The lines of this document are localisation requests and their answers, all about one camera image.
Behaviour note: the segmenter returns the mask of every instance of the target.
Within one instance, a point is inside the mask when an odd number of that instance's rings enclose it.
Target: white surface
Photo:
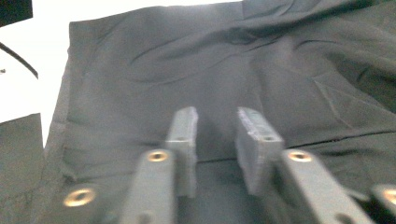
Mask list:
[[[8,108],[3,106],[0,108],[2,110],[0,122],[5,119],[15,119],[35,113],[38,105],[41,111],[44,143],[47,141],[50,122],[67,61],[68,24],[70,21],[93,20],[141,7],[187,6],[219,2],[231,1],[33,0],[34,18],[0,28],[0,42],[13,49],[31,64],[39,74],[39,81],[38,83],[35,82],[31,74],[21,72],[21,69],[11,68],[14,65],[8,63],[9,61],[3,61],[3,63],[7,63],[5,65],[0,61],[0,66],[3,65],[9,70],[7,76],[0,79],[0,94],[7,96],[11,89],[21,93],[12,96],[14,99],[0,98],[2,103],[14,104]],[[21,91],[21,89],[26,89],[29,90],[28,92],[33,92],[29,88],[35,88],[35,92],[39,93],[38,97],[33,96],[33,94],[26,94],[26,91]]]

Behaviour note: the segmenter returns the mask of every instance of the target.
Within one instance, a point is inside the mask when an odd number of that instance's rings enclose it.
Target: black cable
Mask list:
[[[37,71],[32,67],[32,65],[30,65],[28,62],[26,62],[19,54],[17,54],[16,52],[14,52],[12,49],[10,49],[9,47],[7,47],[6,45],[4,45],[2,42],[0,42],[0,49],[2,49],[3,51],[5,51],[7,54],[11,55],[13,58],[15,58],[16,60],[18,60],[18,62],[20,62],[21,64],[23,64],[27,69],[29,69],[29,71],[31,71],[33,73],[33,76],[35,76],[35,78],[38,79],[38,73]]]

